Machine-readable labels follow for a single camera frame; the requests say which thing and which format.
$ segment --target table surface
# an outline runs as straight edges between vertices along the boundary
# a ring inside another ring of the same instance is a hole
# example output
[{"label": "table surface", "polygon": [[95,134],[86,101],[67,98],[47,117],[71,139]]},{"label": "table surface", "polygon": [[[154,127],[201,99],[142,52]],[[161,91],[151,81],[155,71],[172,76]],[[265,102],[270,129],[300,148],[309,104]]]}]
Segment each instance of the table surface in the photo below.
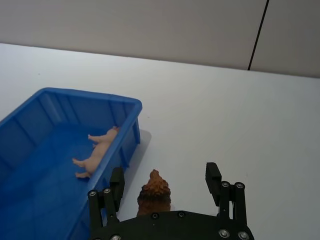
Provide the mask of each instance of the table surface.
[{"label": "table surface", "polygon": [[255,239],[318,238],[320,79],[0,44],[0,119],[44,87],[137,98],[141,145],[119,219],[157,169],[173,210],[216,215],[206,162],[246,185]]}]

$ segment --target toy animal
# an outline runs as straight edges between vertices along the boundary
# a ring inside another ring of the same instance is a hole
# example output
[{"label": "toy animal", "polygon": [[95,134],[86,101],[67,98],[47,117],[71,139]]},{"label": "toy animal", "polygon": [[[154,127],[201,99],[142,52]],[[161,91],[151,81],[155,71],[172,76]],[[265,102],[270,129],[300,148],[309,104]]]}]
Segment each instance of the toy animal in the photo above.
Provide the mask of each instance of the toy animal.
[{"label": "toy animal", "polygon": [[94,174],[97,169],[99,163],[107,152],[113,140],[116,138],[119,132],[119,128],[114,126],[105,135],[102,136],[91,136],[88,135],[88,139],[94,141],[97,144],[93,144],[93,151],[89,158],[79,161],[75,158],[72,159],[72,162],[81,167],[85,168],[86,172],[75,173],[77,178],[90,178],[92,174]]}]

